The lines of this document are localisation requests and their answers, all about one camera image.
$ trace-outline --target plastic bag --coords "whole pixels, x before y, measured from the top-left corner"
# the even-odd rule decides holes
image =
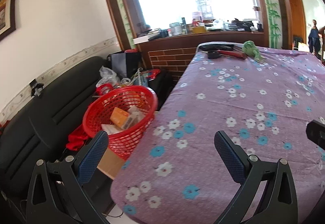
[[[96,88],[104,84],[111,84],[113,88],[116,88],[120,84],[120,79],[118,78],[117,74],[108,67],[102,66],[100,68],[100,76],[102,79],[98,81]]]

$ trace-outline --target purple bedsheet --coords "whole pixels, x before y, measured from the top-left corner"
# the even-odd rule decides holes
[[[287,159],[299,222],[311,212],[325,189],[325,151],[305,131],[313,119],[325,124],[325,69],[310,53],[259,49],[261,64],[195,55],[113,181],[112,198],[132,219],[214,223],[239,188],[215,150],[219,130],[261,160]]]

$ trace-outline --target picture frame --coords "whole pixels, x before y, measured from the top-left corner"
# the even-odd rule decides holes
[[[15,0],[0,0],[0,41],[15,30]]]

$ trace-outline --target blue gripper pad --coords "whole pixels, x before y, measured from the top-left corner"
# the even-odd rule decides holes
[[[237,148],[237,145],[235,145],[224,132],[222,134],[220,132],[215,134],[214,146],[226,165],[232,179],[236,183],[243,184],[246,181],[246,168],[242,160],[236,155],[234,149],[236,148],[236,151],[238,151],[240,148],[246,155],[244,150],[240,146]]]
[[[102,133],[79,164],[77,176],[79,184],[85,184],[90,181],[97,168],[97,165],[107,149],[107,146],[107,133]]]

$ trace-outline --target red plastic basket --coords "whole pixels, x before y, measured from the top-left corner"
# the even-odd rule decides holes
[[[113,124],[109,118],[115,107],[127,111],[132,105],[136,105],[146,116],[131,128],[108,136],[109,148],[125,160],[129,158],[144,131],[154,119],[158,99],[153,90],[143,86],[128,86],[112,90],[93,102],[82,120],[83,129],[93,138],[102,130],[101,124]]]

